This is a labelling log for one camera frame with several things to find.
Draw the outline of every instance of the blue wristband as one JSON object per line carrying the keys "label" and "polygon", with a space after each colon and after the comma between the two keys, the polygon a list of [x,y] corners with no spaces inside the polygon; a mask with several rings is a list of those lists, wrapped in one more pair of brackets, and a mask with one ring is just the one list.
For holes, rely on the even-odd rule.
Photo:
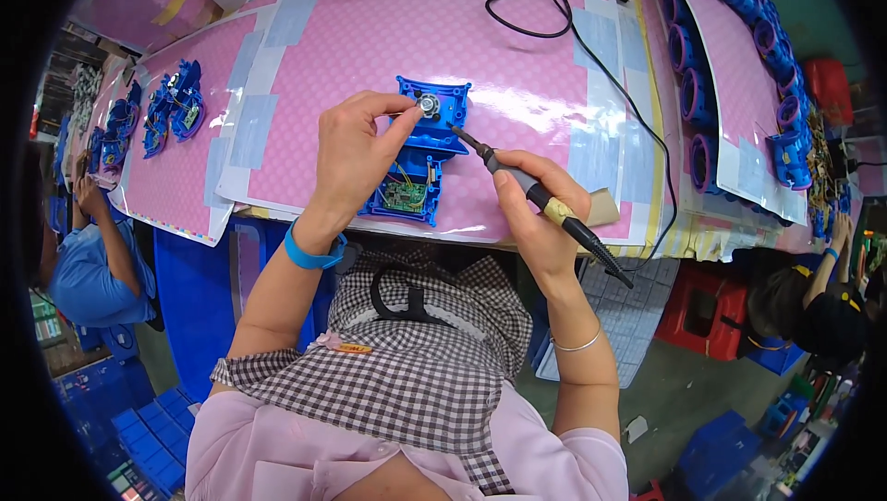
{"label": "blue wristband", "polygon": [[289,229],[286,231],[286,235],[283,238],[283,247],[286,249],[286,255],[289,256],[289,260],[293,261],[296,266],[300,266],[306,270],[314,270],[316,268],[326,270],[339,263],[342,255],[345,253],[345,246],[348,245],[348,240],[345,239],[345,236],[339,234],[336,237],[336,240],[330,247],[329,254],[307,254],[305,251],[299,249],[299,246],[297,246],[295,240],[293,240],[293,226],[295,226],[296,220],[298,220],[298,218],[290,224]]}

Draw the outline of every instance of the checkered apron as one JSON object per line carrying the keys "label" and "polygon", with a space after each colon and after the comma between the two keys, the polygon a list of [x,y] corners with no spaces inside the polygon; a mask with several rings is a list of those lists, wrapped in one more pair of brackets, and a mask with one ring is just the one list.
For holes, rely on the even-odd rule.
{"label": "checkered apron", "polygon": [[[387,309],[407,308],[420,288],[427,315],[440,323],[379,319],[373,277]],[[363,253],[341,279],[329,328],[372,352],[312,344],[303,355],[219,359],[211,378],[307,418],[457,455],[485,495],[513,493],[492,449],[490,418],[503,381],[521,368],[531,321],[491,257],[452,275],[422,247]]]}

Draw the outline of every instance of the pink shirt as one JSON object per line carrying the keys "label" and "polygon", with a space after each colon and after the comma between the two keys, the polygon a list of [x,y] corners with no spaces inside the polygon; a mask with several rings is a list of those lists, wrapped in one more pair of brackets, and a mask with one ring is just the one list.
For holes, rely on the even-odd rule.
{"label": "pink shirt", "polygon": [[[575,429],[556,436],[508,384],[490,431],[493,450],[518,494],[498,498],[628,498],[626,456],[609,434]],[[197,413],[185,498],[330,501],[398,451],[451,498],[483,498],[455,455],[340,429],[237,391],[210,397]]]}

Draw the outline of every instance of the silver bracelet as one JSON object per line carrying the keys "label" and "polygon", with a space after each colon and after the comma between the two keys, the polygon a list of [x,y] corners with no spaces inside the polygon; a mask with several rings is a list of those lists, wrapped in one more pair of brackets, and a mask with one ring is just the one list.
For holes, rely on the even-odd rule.
{"label": "silver bracelet", "polygon": [[560,345],[557,344],[557,341],[554,340],[554,336],[549,338],[549,340],[551,341],[552,345],[554,345],[557,349],[559,349],[561,351],[568,351],[569,352],[569,351],[582,351],[585,348],[591,347],[594,344],[594,342],[598,340],[599,337],[601,337],[601,327],[598,328],[598,332],[594,334],[594,337],[592,338],[592,340],[589,341],[588,343],[585,343],[584,345],[582,345],[582,347],[574,347],[574,348],[561,347]]}

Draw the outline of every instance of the black cable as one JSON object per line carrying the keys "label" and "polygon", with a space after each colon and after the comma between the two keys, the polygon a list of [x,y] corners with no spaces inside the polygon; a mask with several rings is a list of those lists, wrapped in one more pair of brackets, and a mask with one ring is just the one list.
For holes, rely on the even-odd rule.
{"label": "black cable", "polygon": [[586,53],[588,53],[588,56],[592,58],[594,63],[596,65],[598,65],[598,67],[601,70],[603,70],[604,74],[607,76],[609,81],[613,85],[615,85],[615,87],[619,90],[619,92],[622,93],[623,97],[626,98],[629,106],[632,108],[632,111],[634,112],[634,115],[637,117],[638,121],[640,122],[640,125],[644,127],[644,130],[647,130],[647,132],[650,134],[650,137],[653,138],[653,141],[656,141],[656,143],[659,144],[659,146],[662,148],[662,151],[665,153],[665,183],[668,185],[669,195],[671,196],[671,209],[672,209],[671,210],[671,219],[669,219],[669,222],[665,226],[665,228],[662,229],[662,233],[659,235],[659,239],[656,240],[655,244],[653,244],[653,249],[650,250],[650,254],[647,256],[647,258],[644,260],[644,262],[640,263],[638,266],[636,266],[634,268],[623,269],[624,272],[639,271],[647,263],[649,263],[650,260],[653,259],[653,255],[656,254],[657,251],[659,251],[659,247],[662,244],[662,240],[665,239],[665,236],[668,234],[669,230],[671,229],[671,226],[674,224],[675,220],[678,219],[678,199],[677,199],[677,197],[675,197],[674,185],[672,185],[672,183],[671,183],[671,153],[668,150],[668,145],[666,145],[665,142],[656,134],[656,132],[653,131],[653,129],[650,127],[650,125],[647,124],[647,121],[644,120],[644,117],[640,115],[640,111],[638,110],[637,105],[634,104],[634,99],[632,99],[632,96],[628,94],[628,92],[622,86],[622,84],[620,84],[619,81],[615,79],[615,76],[610,73],[610,71],[607,69],[607,67],[601,62],[600,59],[598,59],[597,55],[595,55],[594,52],[591,50],[591,48],[587,44],[585,44],[585,41],[582,40],[582,36],[579,35],[579,31],[576,29],[576,25],[573,24],[573,11],[570,6],[570,2],[568,0],[562,0],[563,6],[560,3],[558,3],[557,0],[553,0],[554,5],[557,6],[560,13],[568,21],[567,27],[564,30],[560,30],[559,32],[554,33],[554,34],[539,34],[538,32],[524,30],[523,28],[519,28],[519,27],[515,26],[514,24],[505,21],[504,19],[500,18],[497,14],[495,14],[494,11],[492,10],[492,8],[490,8],[490,5],[492,4],[493,1],[497,1],[497,0],[487,0],[487,2],[485,4],[487,12],[490,14],[490,16],[493,19],[495,19],[497,22],[499,22],[500,24],[502,24],[503,26],[507,27],[510,30],[515,30],[516,32],[520,32],[522,34],[525,34],[526,36],[542,37],[542,38],[560,37],[560,36],[565,35],[568,31],[572,31],[573,36],[576,38],[576,41],[578,41],[579,44],[582,45],[582,48],[585,50]]}
{"label": "black cable", "polygon": [[516,26],[515,24],[512,24],[511,22],[509,22],[508,20],[502,18],[501,16],[499,16],[498,14],[496,14],[496,13],[494,12],[494,10],[493,10],[493,8],[492,8],[492,4],[493,4],[495,1],[498,1],[498,0],[487,0],[487,2],[483,5],[484,8],[487,9],[487,13],[488,13],[488,14],[489,14],[489,15],[490,15],[495,21],[497,21],[498,23],[502,24],[502,25],[505,26],[506,28],[508,28],[508,29],[510,29],[510,30],[515,30],[516,32],[521,33],[521,34],[524,34],[525,36],[539,37],[539,38],[542,38],[542,39],[554,39],[554,38],[556,38],[556,37],[561,37],[561,36],[565,36],[565,35],[567,35],[567,34],[570,32],[571,27],[573,26],[573,11],[572,11],[572,9],[571,9],[571,7],[570,7],[570,1],[569,1],[569,0],[561,0],[562,3],[563,3],[563,5],[561,5],[560,3],[558,3],[557,0],[553,0],[553,1],[554,1],[554,4],[558,7],[558,10],[560,11],[560,13],[561,13],[561,14],[563,15],[563,17],[567,20],[567,24],[566,24],[566,26],[563,27],[562,30],[558,30],[558,31],[556,31],[556,32],[554,32],[554,33],[552,33],[552,34],[543,34],[543,33],[540,33],[540,32],[535,32],[535,31],[531,31],[531,30],[525,30],[525,29],[523,29],[523,28],[520,28],[520,27]]}

